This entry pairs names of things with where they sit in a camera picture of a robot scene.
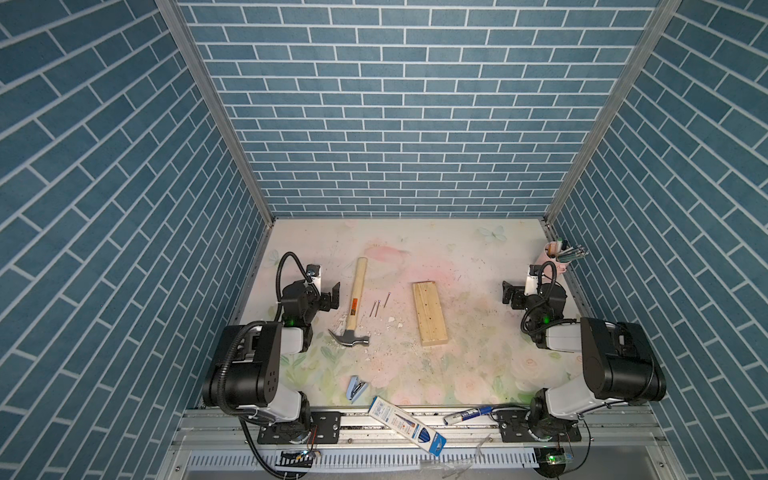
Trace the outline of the wooden claw hammer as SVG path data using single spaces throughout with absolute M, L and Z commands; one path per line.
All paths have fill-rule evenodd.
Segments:
M 329 331 L 336 342 L 344 347 L 353 347 L 356 345 L 367 346 L 370 342 L 369 336 L 358 336 L 355 333 L 362 302 L 367 264 L 368 259 L 366 257 L 360 257 L 357 259 L 352 286 L 350 308 L 346 319 L 344 332 L 342 334 L 336 334 L 332 330 Z

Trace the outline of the wooden plank with nails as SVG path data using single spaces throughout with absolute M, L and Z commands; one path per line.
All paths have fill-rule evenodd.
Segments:
M 436 283 L 413 283 L 412 291 L 421 345 L 431 347 L 446 344 L 448 332 Z

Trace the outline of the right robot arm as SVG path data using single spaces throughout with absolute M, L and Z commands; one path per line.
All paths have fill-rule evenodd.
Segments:
M 502 283 L 502 303 L 523 313 L 524 336 L 540 349 L 582 358 L 581 374 L 536 393 L 529 425 L 571 425 L 601 408 L 662 400 L 666 379 L 643 328 L 591 317 L 567 318 L 567 292 L 557 274 L 554 262 L 547 261 L 529 268 L 524 285 Z

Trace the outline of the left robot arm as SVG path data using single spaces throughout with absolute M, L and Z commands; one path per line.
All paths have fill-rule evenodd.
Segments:
M 281 383 L 280 365 L 284 355 L 308 351 L 318 312 L 339 307 L 340 286 L 323 292 L 321 271 L 317 264 L 304 267 L 293 252 L 282 256 L 275 319 L 223 329 L 202 386 L 205 406 L 263 427 L 311 429 L 307 397 Z

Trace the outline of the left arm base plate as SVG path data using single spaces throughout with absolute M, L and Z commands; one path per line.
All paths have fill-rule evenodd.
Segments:
M 291 422 L 279 422 L 262 427 L 257 442 L 260 445 L 337 444 L 341 429 L 340 411 L 312 410 Z

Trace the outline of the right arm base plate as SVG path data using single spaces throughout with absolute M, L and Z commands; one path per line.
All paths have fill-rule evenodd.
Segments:
M 497 409 L 490 414 L 498 423 L 504 443 L 579 442 L 582 435 L 575 420 L 564 420 L 522 408 Z

